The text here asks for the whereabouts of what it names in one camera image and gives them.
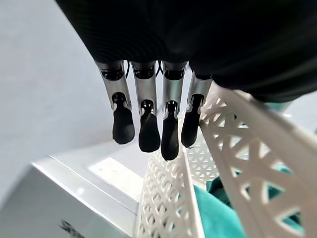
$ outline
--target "white wall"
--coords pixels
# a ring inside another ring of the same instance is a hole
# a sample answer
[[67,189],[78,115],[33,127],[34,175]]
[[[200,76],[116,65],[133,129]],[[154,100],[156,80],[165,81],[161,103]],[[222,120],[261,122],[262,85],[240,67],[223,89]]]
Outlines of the white wall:
[[[128,82],[138,131],[132,74]],[[314,101],[317,94],[289,110],[309,129],[317,127]],[[0,0],[0,201],[30,161],[111,140],[111,127],[99,72],[55,2]]]

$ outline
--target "black sleeve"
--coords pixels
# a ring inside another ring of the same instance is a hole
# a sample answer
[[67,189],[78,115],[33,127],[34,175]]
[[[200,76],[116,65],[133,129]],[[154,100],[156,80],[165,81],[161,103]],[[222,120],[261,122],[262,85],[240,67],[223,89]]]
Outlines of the black sleeve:
[[316,0],[57,0],[96,61],[190,61],[262,101],[317,89]]

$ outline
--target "green fabric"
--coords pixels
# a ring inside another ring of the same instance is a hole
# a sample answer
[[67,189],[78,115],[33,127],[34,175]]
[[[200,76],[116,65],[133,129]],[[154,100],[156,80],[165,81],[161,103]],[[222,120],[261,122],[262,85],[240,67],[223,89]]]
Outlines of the green fabric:
[[[289,174],[292,173],[284,166],[277,168],[277,170]],[[207,182],[207,191],[198,187],[194,188],[205,238],[246,237],[236,212],[231,208],[229,197],[224,190],[220,177]],[[268,195],[271,199],[280,193],[281,191],[274,187],[268,189]],[[284,219],[283,222],[303,233],[299,214]]]
[[201,188],[194,189],[205,238],[245,238],[234,210]]

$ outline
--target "robotic hand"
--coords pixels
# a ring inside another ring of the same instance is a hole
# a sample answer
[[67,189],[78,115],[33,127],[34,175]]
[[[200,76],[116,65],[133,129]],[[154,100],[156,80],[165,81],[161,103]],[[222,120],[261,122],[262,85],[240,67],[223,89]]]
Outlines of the robotic hand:
[[[134,138],[123,61],[131,62],[139,146],[178,154],[177,122],[187,62],[193,71],[181,142],[197,136],[211,82],[262,102],[317,89],[317,1],[56,0],[95,60],[113,110],[113,138]],[[163,68],[163,132],[157,125],[155,62]]]
[[[131,101],[126,83],[123,61],[112,63],[96,62],[104,80],[113,110],[113,138],[119,144],[130,142],[135,135],[131,113]],[[157,97],[155,61],[132,62],[140,114],[139,147],[143,152],[159,149],[160,136],[157,122]],[[166,160],[178,155],[178,113],[182,95],[182,85],[187,62],[163,62],[163,133],[161,153]],[[212,82],[211,75],[197,76],[193,72],[187,100],[187,109],[182,129],[181,141],[190,147],[196,141],[200,108]]]

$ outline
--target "white lattice basket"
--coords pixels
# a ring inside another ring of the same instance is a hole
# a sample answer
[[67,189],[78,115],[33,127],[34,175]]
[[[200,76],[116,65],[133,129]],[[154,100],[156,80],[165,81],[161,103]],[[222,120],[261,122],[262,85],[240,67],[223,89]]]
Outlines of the white lattice basket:
[[[249,238],[317,237],[317,141],[248,94],[213,84],[193,149],[148,164],[136,238],[203,238],[193,185],[220,174]],[[276,170],[281,164],[292,173]],[[283,192],[268,198],[268,187]],[[303,233],[283,223],[301,215]]]

